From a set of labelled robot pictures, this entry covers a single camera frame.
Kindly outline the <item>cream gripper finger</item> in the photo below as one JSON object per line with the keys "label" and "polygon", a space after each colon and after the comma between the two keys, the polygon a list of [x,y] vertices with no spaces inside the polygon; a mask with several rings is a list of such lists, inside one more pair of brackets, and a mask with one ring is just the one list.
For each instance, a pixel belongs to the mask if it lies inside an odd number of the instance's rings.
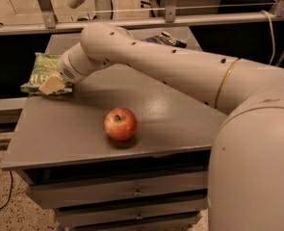
{"label": "cream gripper finger", "polygon": [[46,95],[52,94],[65,88],[65,80],[58,74],[52,74],[39,87],[39,90]]}

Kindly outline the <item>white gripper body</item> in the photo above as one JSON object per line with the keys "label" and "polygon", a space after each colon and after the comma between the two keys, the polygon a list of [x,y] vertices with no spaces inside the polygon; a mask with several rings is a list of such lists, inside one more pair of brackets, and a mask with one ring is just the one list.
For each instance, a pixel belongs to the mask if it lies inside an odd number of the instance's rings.
{"label": "white gripper body", "polygon": [[78,83],[93,72],[91,61],[80,43],[62,54],[58,60],[58,71],[70,83]]}

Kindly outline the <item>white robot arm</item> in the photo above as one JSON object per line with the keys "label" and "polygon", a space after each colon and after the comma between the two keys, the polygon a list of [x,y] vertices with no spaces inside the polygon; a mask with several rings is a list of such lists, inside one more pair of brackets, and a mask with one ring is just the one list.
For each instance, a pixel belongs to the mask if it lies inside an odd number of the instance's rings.
{"label": "white robot arm", "polygon": [[139,40],[89,22],[42,85],[51,94],[122,64],[224,117],[208,169],[209,231],[284,231],[284,68]]}

